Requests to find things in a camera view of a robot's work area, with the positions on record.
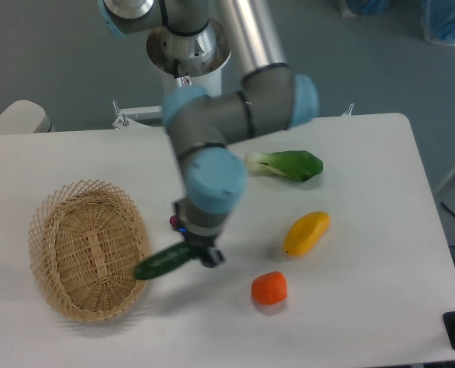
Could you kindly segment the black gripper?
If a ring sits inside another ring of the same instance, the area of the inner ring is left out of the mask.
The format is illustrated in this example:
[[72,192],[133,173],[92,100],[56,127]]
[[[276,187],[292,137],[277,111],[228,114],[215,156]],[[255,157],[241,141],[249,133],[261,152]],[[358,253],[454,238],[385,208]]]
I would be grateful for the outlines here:
[[190,199],[179,199],[174,204],[177,226],[195,257],[206,268],[216,268],[225,262],[223,253],[216,247],[221,232],[221,217],[201,210]]

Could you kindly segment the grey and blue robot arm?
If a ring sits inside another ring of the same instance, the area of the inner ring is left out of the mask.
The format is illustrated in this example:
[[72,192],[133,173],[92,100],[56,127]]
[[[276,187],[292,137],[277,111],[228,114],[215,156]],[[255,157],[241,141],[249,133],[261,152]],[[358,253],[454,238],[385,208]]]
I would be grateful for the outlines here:
[[308,76],[291,71],[265,1],[217,3],[242,85],[217,97],[186,83],[214,70],[217,42],[206,1],[101,1],[98,6],[115,35],[162,32],[161,54],[175,83],[162,103],[162,123],[185,186],[172,217],[183,239],[140,262],[135,276],[156,278],[194,259],[213,268],[224,260],[216,238],[247,181],[244,164],[228,146],[309,122],[319,108],[316,88]]

